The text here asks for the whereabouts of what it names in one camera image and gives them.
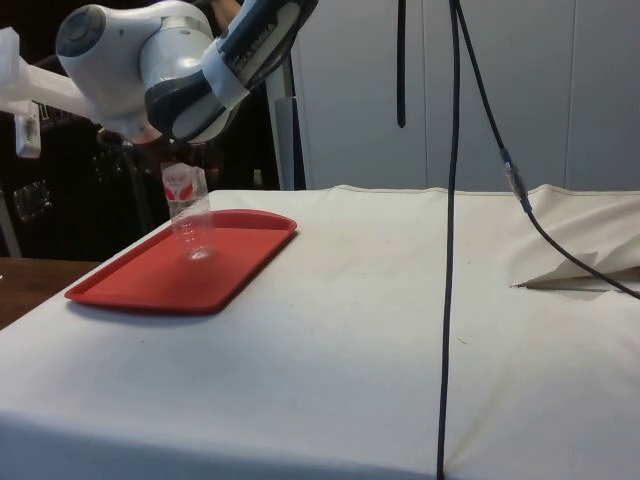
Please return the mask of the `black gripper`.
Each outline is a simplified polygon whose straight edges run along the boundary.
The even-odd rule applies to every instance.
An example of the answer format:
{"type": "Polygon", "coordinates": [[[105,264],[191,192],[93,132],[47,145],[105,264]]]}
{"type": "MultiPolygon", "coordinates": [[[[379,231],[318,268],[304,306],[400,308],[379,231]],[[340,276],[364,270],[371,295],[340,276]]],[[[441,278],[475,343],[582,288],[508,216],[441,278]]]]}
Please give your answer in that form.
{"type": "Polygon", "coordinates": [[[97,133],[98,144],[133,160],[161,163],[168,160],[168,142],[162,137],[147,143],[133,143],[120,134],[101,128],[97,133]]]}

